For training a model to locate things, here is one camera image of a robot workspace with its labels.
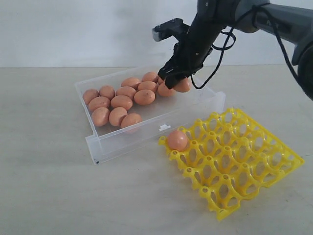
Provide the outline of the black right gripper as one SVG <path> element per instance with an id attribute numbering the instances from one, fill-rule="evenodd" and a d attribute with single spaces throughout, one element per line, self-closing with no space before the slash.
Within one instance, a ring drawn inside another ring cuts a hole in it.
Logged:
<path id="1" fill-rule="evenodd" d="M 188 78 L 187 73 L 201 69 L 218 35 L 234 22 L 235 1 L 199 0 L 188 32 L 175 44 L 173 56 L 157 73 L 165 80 L 165 86 L 174 89 L 181 80 Z"/>

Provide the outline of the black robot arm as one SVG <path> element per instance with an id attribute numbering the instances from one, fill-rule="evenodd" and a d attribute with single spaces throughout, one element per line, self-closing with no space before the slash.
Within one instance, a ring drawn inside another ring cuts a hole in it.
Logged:
<path id="1" fill-rule="evenodd" d="M 159 70 L 167 88 L 199 71 L 220 34 L 234 38 L 231 30 L 263 30 L 276 37 L 285 62 L 307 97 L 313 96 L 313 12 L 272 4 L 268 0 L 200 0 L 191 25 L 175 18 L 153 28 L 157 42 L 175 37 L 172 57 Z"/>

